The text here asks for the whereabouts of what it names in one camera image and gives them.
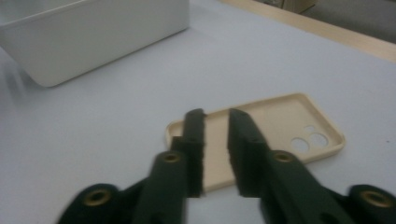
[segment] white box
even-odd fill
[[[0,46],[46,87],[188,25],[188,0],[0,0]]]

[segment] table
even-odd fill
[[[55,223],[80,190],[125,189],[165,150],[185,112],[304,92],[346,136],[307,165],[340,193],[396,194],[396,63],[215,0],[191,0],[191,27],[54,88],[0,51],[0,223]],[[189,202],[190,224],[262,223],[234,187]]]

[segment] white table surface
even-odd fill
[[[55,223],[80,190],[125,189],[165,150],[185,112],[305,92],[346,136],[308,164],[345,194],[396,194],[396,64],[222,4],[191,0],[191,28],[54,88],[0,51],[0,223]],[[190,224],[263,223],[234,187],[190,200]]]

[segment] white plastic container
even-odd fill
[[[0,46],[46,87],[188,25],[188,0],[0,0]]]

